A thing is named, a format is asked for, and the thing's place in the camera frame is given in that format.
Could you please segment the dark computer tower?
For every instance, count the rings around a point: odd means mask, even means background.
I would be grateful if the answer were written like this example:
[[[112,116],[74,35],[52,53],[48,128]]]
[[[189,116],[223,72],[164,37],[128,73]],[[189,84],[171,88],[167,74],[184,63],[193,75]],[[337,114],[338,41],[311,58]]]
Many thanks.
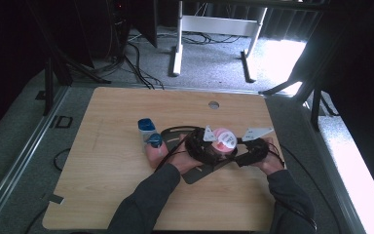
[[[124,53],[123,0],[75,0],[92,59],[121,58]]]

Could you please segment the black metal stand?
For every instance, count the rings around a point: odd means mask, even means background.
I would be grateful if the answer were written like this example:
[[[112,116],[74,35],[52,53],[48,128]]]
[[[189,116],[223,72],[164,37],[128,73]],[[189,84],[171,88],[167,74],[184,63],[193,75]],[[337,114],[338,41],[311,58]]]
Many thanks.
[[[73,82],[67,68],[68,65],[71,65],[73,68],[77,69],[80,73],[89,77],[96,83],[110,84],[110,81],[96,76],[83,65],[70,58],[57,46],[52,33],[44,22],[44,18],[40,12],[36,0],[25,0],[25,4],[37,25],[37,31],[40,35],[40,43],[42,45],[43,52],[47,56],[47,61],[45,63],[44,116],[48,116],[51,110],[55,107],[54,75],[56,75],[56,78],[61,86],[70,86]]]
[[[301,82],[301,86],[293,98],[297,102],[302,103],[306,101],[309,96],[313,96],[310,123],[314,130],[318,132],[318,116],[323,78],[324,70],[322,65],[317,68],[310,67],[307,69],[303,69],[301,65],[295,65],[290,73],[289,78],[285,82],[275,86],[272,89],[260,92],[260,95],[272,96],[285,88],[289,88],[297,82]]]

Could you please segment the black rectangular floor bracket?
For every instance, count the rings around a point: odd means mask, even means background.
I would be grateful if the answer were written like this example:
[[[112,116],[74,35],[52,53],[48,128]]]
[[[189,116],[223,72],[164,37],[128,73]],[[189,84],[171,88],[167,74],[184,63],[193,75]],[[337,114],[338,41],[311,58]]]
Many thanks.
[[[56,116],[52,121],[50,127],[55,129],[68,129],[73,123],[73,118],[70,116]]]

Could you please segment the black slotted corner shelf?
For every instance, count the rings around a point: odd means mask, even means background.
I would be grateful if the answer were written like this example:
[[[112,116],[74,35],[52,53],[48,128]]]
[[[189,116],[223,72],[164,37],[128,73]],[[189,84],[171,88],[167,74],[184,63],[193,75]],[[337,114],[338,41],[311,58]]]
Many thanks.
[[[179,126],[179,127],[172,127],[165,129],[161,132],[164,142],[168,145],[169,149],[173,149],[179,143],[179,136],[186,135],[188,136],[193,130],[200,127],[192,127],[192,126]],[[204,141],[211,141],[213,143],[215,141],[215,135],[209,126],[205,128],[205,136]],[[206,165],[202,164],[198,166],[186,174],[183,175],[183,179],[188,184],[193,184],[200,179],[204,178],[205,176],[210,175],[211,173],[221,169],[225,165],[229,164],[232,161],[223,161],[221,163],[215,163],[214,165]]]

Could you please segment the aluminium floor rail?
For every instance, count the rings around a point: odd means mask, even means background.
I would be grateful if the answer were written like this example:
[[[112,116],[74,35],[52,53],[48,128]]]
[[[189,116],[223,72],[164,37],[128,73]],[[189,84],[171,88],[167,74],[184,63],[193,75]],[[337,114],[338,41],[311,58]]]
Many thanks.
[[[13,165],[9,168],[9,171],[6,173],[4,178],[0,183],[0,212],[11,196],[14,188],[17,186],[17,183],[22,176],[24,170],[28,166],[29,161],[31,160],[36,148],[38,147],[40,141],[42,140],[47,129],[53,123],[56,113],[63,103],[65,96],[68,92],[68,87],[60,87],[55,96],[55,102],[52,109],[46,116],[43,116],[37,127],[34,129],[32,135],[22,148],[21,152],[17,155],[17,158]]]
[[[302,113],[311,128],[342,220],[350,234],[366,234],[359,216],[359,196],[355,195],[355,174],[364,168],[356,145],[340,117],[319,115],[318,126],[315,127],[311,121],[313,105],[305,101],[302,106]]]

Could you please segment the person's left hand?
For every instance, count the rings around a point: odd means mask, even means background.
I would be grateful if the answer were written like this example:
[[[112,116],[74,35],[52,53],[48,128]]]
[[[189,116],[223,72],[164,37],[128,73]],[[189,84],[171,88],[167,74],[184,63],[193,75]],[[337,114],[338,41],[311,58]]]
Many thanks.
[[[185,135],[179,136],[181,144],[177,147],[175,153],[168,159],[168,162],[175,166],[182,175],[203,164],[190,156],[186,150],[184,138]]]

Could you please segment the pink bottle with blue cap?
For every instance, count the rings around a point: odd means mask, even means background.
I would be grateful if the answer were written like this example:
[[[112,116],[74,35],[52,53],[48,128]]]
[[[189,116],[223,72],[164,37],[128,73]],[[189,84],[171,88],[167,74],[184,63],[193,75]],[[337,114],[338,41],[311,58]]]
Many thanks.
[[[164,157],[168,155],[168,148],[160,134],[151,135],[147,139],[144,149],[149,165],[153,169],[156,169]]]

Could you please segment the white bottle with blue cap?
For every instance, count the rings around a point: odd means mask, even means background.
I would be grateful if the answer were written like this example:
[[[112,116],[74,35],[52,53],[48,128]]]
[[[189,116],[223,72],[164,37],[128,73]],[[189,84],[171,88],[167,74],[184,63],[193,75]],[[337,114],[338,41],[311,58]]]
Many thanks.
[[[150,118],[139,119],[137,122],[138,131],[141,140],[141,149],[145,151],[145,145],[149,137],[157,132],[153,121]]]

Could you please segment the white desk frame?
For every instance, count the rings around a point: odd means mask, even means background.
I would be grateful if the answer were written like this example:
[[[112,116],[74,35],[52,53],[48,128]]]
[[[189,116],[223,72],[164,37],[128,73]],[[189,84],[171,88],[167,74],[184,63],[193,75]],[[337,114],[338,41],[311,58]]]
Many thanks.
[[[183,13],[183,6],[183,0],[178,0],[177,44],[175,46],[171,74],[178,76],[181,73],[183,57],[182,36],[184,32],[240,36],[251,39],[248,49],[241,51],[241,60],[246,82],[253,83],[256,80],[256,70],[250,67],[250,63],[254,61],[252,57],[253,51],[258,41],[268,8],[262,7],[256,19],[225,19],[185,15]]]

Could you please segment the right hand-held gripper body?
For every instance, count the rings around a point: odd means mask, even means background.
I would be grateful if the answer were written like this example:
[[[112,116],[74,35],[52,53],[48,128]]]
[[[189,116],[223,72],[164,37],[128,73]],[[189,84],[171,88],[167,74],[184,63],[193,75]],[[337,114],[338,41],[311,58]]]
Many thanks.
[[[242,137],[244,141],[249,141],[249,146],[245,147],[247,149],[245,154],[255,155],[260,160],[264,159],[268,154],[269,146],[263,137],[271,133],[273,130],[272,127],[248,128]]]

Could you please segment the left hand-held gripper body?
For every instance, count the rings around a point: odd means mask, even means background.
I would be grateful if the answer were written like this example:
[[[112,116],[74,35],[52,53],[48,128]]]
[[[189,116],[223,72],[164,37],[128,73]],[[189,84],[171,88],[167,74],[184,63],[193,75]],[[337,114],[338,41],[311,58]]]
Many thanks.
[[[216,155],[211,141],[204,141],[205,129],[196,128],[185,138],[185,148],[191,157],[206,164],[214,165]]]

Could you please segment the pink jar with white lid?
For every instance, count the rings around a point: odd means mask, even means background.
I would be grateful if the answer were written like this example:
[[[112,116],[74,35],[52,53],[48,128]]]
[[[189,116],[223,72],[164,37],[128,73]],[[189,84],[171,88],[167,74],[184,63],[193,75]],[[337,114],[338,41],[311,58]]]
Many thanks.
[[[218,128],[213,131],[215,141],[211,144],[213,149],[220,154],[230,154],[237,146],[236,136],[228,129]]]

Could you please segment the person's right hand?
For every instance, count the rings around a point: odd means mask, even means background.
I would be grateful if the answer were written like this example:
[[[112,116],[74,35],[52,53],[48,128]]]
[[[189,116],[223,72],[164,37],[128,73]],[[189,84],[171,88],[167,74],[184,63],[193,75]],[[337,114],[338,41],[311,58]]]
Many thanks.
[[[264,140],[269,146],[268,154],[260,162],[254,163],[253,167],[259,168],[266,176],[269,176],[283,170],[284,164],[279,156],[279,151],[274,145],[273,139],[271,137],[265,137]]]

